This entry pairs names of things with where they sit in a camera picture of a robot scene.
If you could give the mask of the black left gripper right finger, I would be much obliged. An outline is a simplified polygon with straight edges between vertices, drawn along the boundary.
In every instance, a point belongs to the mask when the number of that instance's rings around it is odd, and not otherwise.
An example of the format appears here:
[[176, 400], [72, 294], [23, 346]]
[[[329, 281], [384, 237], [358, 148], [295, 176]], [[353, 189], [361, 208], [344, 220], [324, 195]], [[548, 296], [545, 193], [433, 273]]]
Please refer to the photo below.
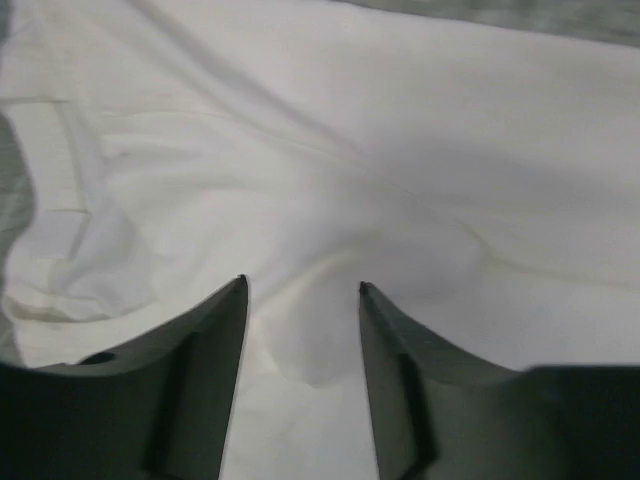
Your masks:
[[383, 479], [635, 479], [639, 370], [514, 371], [450, 343], [370, 283], [359, 326]]

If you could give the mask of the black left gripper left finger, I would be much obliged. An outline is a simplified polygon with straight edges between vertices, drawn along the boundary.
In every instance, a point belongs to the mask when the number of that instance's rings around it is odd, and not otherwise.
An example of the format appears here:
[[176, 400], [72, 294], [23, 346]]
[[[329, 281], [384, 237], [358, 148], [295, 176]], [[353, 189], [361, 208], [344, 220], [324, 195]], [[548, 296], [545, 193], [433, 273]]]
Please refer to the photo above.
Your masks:
[[238, 277], [77, 365], [1, 366], [5, 479], [215, 479], [247, 323]]

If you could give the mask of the cream white t shirt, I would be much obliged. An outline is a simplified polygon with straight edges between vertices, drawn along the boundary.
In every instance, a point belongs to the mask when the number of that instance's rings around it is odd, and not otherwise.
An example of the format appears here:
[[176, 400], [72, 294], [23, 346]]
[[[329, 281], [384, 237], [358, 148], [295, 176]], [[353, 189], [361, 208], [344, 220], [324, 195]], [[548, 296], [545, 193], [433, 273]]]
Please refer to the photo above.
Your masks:
[[3, 307], [76, 366], [234, 275], [227, 479], [374, 479], [356, 284], [501, 366], [639, 360], [639, 52], [335, 1], [15, 1]]

